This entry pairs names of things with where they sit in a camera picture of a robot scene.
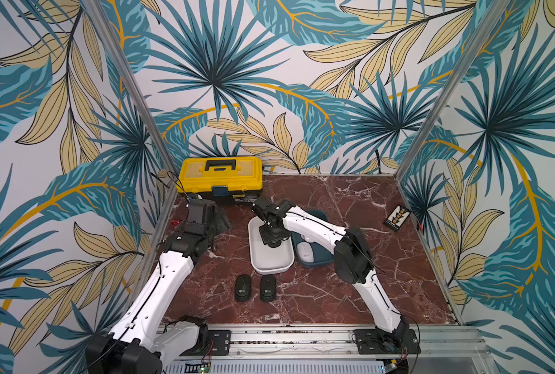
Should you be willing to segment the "white mouse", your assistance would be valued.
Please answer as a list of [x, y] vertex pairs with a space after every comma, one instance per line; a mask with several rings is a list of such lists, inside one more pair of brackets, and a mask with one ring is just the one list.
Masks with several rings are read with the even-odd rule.
[[313, 263], [314, 262], [314, 252], [310, 243], [301, 242], [297, 244], [296, 251], [298, 258], [303, 263]]
[[302, 232], [299, 232], [299, 235], [301, 236], [302, 240], [305, 241], [305, 242], [312, 242], [313, 241], [313, 240], [311, 240], [310, 237], [308, 237], [308, 235], [305, 235]]

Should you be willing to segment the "black mouse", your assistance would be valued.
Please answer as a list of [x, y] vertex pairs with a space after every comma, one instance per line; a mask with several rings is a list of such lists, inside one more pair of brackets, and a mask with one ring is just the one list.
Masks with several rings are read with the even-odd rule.
[[252, 295], [252, 278], [248, 274], [241, 274], [235, 281], [235, 301], [247, 302]]
[[272, 274], [263, 275], [260, 281], [260, 300], [272, 302], [277, 297], [277, 280]]

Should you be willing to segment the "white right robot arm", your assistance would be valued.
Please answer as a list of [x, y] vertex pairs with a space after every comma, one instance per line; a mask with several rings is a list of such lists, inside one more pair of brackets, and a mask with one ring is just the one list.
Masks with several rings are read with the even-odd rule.
[[260, 238], [266, 246], [275, 248], [299, 234], [333, 254], [337, 276], [353, 285], [372, 314], [377, 330], [400, 347], [410, 327], [405, 317], [392, 304], [380, 284], [377, 267], [366, 237], [357, 227], [341, 227], [321, 220], [288, 200], [273, 204], [260, 197], [252, 203], [252, 211], [263, 221]]

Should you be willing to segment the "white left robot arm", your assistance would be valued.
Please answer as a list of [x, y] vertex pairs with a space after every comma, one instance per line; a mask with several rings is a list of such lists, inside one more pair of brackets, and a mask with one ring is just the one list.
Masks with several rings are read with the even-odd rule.
[[162, 242], [157, 266], [134, 303], [105, 334], [87, 341], [87, 373], [162, 373], [181, 354], [206, 345], [202, 319], [183, 317], [171, 329], [158, 329], [175, 294], [216, 235], [231, 227], [215, 202], [195, 199], [172, 235]]

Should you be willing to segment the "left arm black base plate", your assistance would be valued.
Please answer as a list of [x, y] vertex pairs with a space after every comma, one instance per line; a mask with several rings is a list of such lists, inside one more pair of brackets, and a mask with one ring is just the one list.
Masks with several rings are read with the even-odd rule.
[[196, 344], [182, 352], [179, 357], [200, 356], [210, 354], [227, 356], [230, 353], [232, 332], [230, 330], [209, 330], [199, 334]]

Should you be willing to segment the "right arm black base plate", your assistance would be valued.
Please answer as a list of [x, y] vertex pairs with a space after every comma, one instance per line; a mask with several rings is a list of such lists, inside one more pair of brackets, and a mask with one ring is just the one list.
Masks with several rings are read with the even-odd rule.
[[353, 341], [360, 355], [403, 356], [422, 352], [414, 330], [397, 336], [378, 329], [358, 329], [353, 331]]

